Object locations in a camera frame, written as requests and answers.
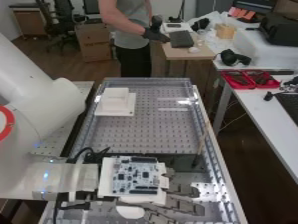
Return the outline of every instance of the metal pegboard surface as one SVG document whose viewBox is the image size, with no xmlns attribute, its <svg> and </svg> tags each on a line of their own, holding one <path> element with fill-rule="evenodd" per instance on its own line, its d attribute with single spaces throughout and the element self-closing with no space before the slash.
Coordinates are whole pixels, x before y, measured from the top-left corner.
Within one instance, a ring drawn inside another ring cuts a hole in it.
<svg viewBox="0 0 298 224">
<path fill-rule="evenodd" d="M 173 218 L 178 223 L 202 223 L 202 224 L 218 224 L 229 223 L 222 221 L 222 210 L 217 200 L 217 194 L 214 192 L 214 187 L 209 183 L 196 182 L 198 179 L 208 179 L 204 174 L 198 173 L 177 173 L 173 179 L 174 183 L 192 184 L 201 191 L 200 198 L 193 201 L 205 207 L 205 215 L 194 216 L 190 214 L 184 214 L 169 209 L 160 208 L 152 204 L 141 205 L 159 213 L 164 214 L 167 217 Z M 144 219 L 128 220 L 120 216 L 115 208 L 115 202 L 104 202 L 103 204 L 92 203 L 91 212 L 88 214 L 88 223 L 104 223 L 104 224 L 148 224 Z M 53 203 L 51 202 L 47 206 L 47 216 L 43 217 L 40 224 L 52 224 L 53 215 Z M 76 223 L 81 220 L 80 210 L 60 211 L 57 217 L 57 223 Z"/>
<path fill-rule="evenodd" d="M 84 98 L 88 97 L 95 82 L 73 82 L 80 89 Z M 51 136 L 44 139 L 41 144 L 36 144 L 31 153 L 44 156 L 60 156 L 68 137 L 72 132 L 76 119 L 72 119 Z"/>
<path fill-rule="evenodd" d="M 131 92 L 137 93 L 135 117 L 95 116 L 95 109 L 107 87 L 128 87 Z M 112 152 L 121 154 L 196 154 L 206 128 L 200 105 L 202 106 L 198 103 L 198 91 L 192 86 L 189 79 L 107 79 L 97 91 L 72 156 L 88 146 L 97 151 L 111 146 Z M 202 191 L 200 203 L 206 204 L 208 214 L 214 211 L 216 219 L 209 219 L 209 222 L 240 223 L 209 134 L 201 158 L 205 163 L 206 176 L 198 173 L 190 176 L 194 178 L 192 182 Z M 105 219 L 100 219 L 101 223 L 109 222 L 107 216 Z"/>
<path fill-rule="evenodd" d="M 84 146 L 96 151 L 111 146 L 112 153 L 196 154 L 198 121 L 185 82 L 107 81 L 105 87 L 129 84 L 129 91 L 137 94 L 136 113 L 133 117 L 93 116 Z"/>
</svg>

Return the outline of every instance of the gray t-shirt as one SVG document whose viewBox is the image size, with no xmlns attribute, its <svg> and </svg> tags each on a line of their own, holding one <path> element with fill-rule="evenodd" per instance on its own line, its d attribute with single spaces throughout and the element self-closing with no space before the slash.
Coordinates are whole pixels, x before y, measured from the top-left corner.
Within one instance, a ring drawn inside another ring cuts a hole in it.
<svg viewBox="0 0 298 224">
<path fill-rule="evenodd" d="M 117 0 L 117 9 L 133 23 L 149 27 L 149 13 L 145 0 Z M 116 30 L 115 44 L 128 49 L 139 49 L 148 45 L 149 40 L 143 36 Z"/>
</svg>

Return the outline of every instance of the red tray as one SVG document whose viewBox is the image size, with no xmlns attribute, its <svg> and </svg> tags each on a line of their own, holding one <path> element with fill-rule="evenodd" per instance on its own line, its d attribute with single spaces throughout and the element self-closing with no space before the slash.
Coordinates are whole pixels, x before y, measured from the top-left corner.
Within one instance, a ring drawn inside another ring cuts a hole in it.
<svg viewBox="0 0 298 224">
<path fill-rule="evenodd" d="M 222 71 L 221 75 L 234 89 L 254 89 L 256 83 L 244 71 Z"/>
<path fill-rule="evenodd" d="M 260 89 L 276 89 L 280 88 L 280 82 L 273 78 L 273 76 L 261 70 L 246 70 L 245 75 L 256 83 L 256 87 Z"/>
</svg>

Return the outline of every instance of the floor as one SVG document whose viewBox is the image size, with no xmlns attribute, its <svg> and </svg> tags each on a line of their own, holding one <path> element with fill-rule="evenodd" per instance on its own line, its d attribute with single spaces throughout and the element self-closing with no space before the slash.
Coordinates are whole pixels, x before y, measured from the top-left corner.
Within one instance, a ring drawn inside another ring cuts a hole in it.
<svg viewBox="0 0 298 224">
<path fill-rule="evenodd" d="M 60 56 L 57 50 L 45 52 L 43 40 L 18 39 L 15 44 L 52 78 L 100 84 L 120 74 L 117 61 L 84 63 L 72 48 Z M 240 104 L 233 105 L 226 123 L 244 112 Z M 298 224 L 298 186 L 248 115 L 221 131 L 218 142 L 249 223 Z"/>
</svg>

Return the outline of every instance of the cardboard box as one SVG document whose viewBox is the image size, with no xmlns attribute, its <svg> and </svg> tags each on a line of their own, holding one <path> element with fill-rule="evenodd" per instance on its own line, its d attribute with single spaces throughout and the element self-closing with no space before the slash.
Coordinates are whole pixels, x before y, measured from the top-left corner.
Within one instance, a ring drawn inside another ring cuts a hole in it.
<svg viewBox="0 0 298 224">
<path fill-rule="evenodd" d="M 83 24 L 76 26 L 76 35 L 85 62 L 111 60 L 109 31 L 105 24 Z"/>
<path fill-rule="evenodd" d="M 233 39 L 236 28 L 225 24 L 216 25 L 217 37 L 221 39 Z"/>
</svg>

